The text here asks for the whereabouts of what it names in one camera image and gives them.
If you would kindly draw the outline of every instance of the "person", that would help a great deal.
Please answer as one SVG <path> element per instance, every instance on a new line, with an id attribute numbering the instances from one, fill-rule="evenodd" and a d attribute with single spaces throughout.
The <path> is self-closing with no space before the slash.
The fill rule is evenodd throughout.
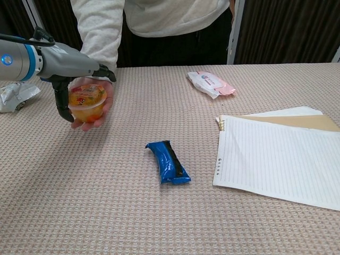
<path id="1" fill-rule="evenodd" d="M 116 71 L 123 12 L 131 33 L 132 66 L 226 64 L 234 0 L 71 0 L 81 52 Z M 80 78 L 74 86 L 101 84 L 107 91 L 103 116 L 75 120 L 83 131 L 100 127 L 113 105 L 107 79 Z"/>

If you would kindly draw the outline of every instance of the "black cable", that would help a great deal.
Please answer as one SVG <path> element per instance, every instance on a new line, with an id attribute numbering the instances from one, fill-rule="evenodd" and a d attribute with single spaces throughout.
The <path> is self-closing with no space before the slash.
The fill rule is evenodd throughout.
<path id="1" fill-rule="evenodd" d="M 51 41 L 31 41 L 31 40 L 22 39 L 22 38 L 15 37 L 15 36 L 4 35 L 3 33 L 0 33 L 0 40 L 12 41 L 14 43 L 28 44 L 28 45 L 42 46 L 42 47 L 51 47 L 55 45 L 54 39 L 52 39 Z"/>

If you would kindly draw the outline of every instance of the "orange fruit jelly cup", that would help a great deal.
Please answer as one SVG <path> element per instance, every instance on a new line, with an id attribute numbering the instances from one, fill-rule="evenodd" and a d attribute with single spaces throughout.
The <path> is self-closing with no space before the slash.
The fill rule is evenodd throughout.
<path id="1" fill-rule="evenodd" d="M 72 88 L 69 91 L 69 109 L 74 117 L 91 123 L 102 116 L 106 97 L 107 93 L 101 85 L 88 84 Z"/>

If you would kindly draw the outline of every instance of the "manila envelope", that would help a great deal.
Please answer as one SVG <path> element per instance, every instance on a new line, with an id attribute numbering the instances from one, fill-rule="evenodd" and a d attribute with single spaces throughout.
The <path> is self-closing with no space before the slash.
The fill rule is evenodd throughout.
<path id="1" fill-rule="evenodd" d="M 309 115 L 309 116 L 287 116 L 287 117 L 255 117 L 255 116 L 238 116 L 254 121 L 264 121 L 275 124 L 296 126 L 300 128 L 319 129 L 326 131 L 340 131 L 340 128 L 327 115 Z"/>

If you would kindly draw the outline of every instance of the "sleeve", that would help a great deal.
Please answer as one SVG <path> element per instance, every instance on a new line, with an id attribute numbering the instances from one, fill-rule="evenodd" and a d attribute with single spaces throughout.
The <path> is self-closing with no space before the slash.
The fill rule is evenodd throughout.
<path id="1" fill-rule="evenodd" d="M 81 52 L 116 72 L 125 0 L 71 0 Z"/>

